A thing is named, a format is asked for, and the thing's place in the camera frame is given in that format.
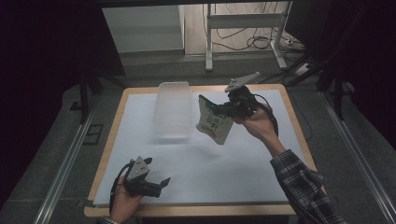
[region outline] clear plastic container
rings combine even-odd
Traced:
[[[154,111],[160,138],[187,138],[192,132],[192,90],[188,82],[161,83]]]

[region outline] metal frame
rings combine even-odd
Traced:
[[[41,224],[41,223],[47,224],[50,222],[52,213],[61,196],[62,190],[64,189],[64,185],[66,183],[67,177],[69,176],[73,168],[73,164],[79,153],[79,149],[81,148],[84,137],[88,131],[88,128],[90,127],[99,100],[100,100],[100,95],[94,95],[92,97],[90,112],[87,115],[87,118],[84,121],[84,123],[79,125],[78,132],[76,133],[76,136],[73,139],[70,148],[67,150],[67,153],[64,156],[64,160],[58,170],[58,173],[54,177],[51,186],[49,187],[49,191],[46,195],[46,198],[44,199],[40,209],[38,210],[34,224]]]
[[[356,162],[361,175],[364,178],[368,188],[373,193],[379,208],[387,219],[388,223],[396,223],[396,208],[390,195],[387,193],[385,187],[381,184],[375,175],[375,172],[371,168],[368,161],[365,159],[361,148],[356,143],[353,135],[349,131],[345,122],[338,117],[336,112],[332,109],[332,99],[326,92],[320,91],[319,96],[322,98],[327,111],[329,112],[335,127],[338,129],[339,133],[344,139],[347,149],[350,152],[351,157]]]
[[[207,4],[206,26],[206,64],[207,72],[213,71],[212,29],[278,27],[276,38],[271,41],[271,48],[276,56],[280,69],[287,65],[279,50],[279,42],[289,15],[291,2],[288,2],[282,13],[272,14],[238,14],[238,15],[212,15],[211,4]]]

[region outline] aluminum rail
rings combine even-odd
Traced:
[[[332,107],[332,100],[330,99],[329,95],[327,93],[324,93],[323,91],[320,91],[319,95],[323,99],[330,114],[330,117],[332,118],[332,121],[334,122],[336,128],[343,137],[353,160],[356,162],[359,170],[361,171],[361,175],[363,176],[370,191],[373,193],[375,200],[381,208],[385,218],[387,219],[388,223],[395,223],[396,210],[391,198],[385,191],[381,182],[376,177],[367,160],[364,158],[364,155],[361,153],[360,147],[350,133],[347,125],[335,114]]]
[[[100,95],[94,95],[90,104],[90,113],[86,121],[79,125],[78,131],[75,138],[73,139],[70,148],[67,150],[64,160],[58,170],[57,175],[52,181],[49,191],[38,210],[37,216],[35,218],[35,224],[49,223],[52,216],[53,210],[55,209],[56,203],[61,196],[62,190],[64,189],[64,184],[66,183],[67,177],[69,177],[70,171],[76,160],[79,149],[81,148],[82,141],[84,140],[85,134],[90,127],[93,115],[96,110],[96,106],[100,100]]]

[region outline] wooden frame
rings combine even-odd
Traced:
[[[285,107],[288,111],[291,124],[296,133],[298,142],[304,153],[306,165],[312,170],[317,170],[308,145],[305,142],[303,131],[300,128],[297,117],[294,113],[289,96],[283,85],[280,84],[262,84],[262,85],[247,85],[251,91],[265,91],[278,90],[281,93]],[[192,86],[193,91],[224,91],[226,86]],[[114,118],[110,134],[107,138],[105,150],[102,159],[99,163],[95,179],[92,183],[89,201],[93,201],[99,185],[105,173],[107,163],[114,146],[117,131],[120,126],[120,121],[124,112],[126,102],[129,94],[146,94],[156,93],[158,88],[129,88],[126,89],[120,99],[119,108]],[[87,217],[102,217],[108,216],[108,207],[89,207],[84,208],[84,214]],[[290,216],[295,215],[293,209],[288,204],[253,204],[253,205],[140,205],[136,210],[136,217],[208,217],[208,216]]]

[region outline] plaid shirt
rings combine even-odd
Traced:
[[[291,150],[271,160],[280,187],[304,223],[346,223],[321,190],[323,176],[309,169]]]

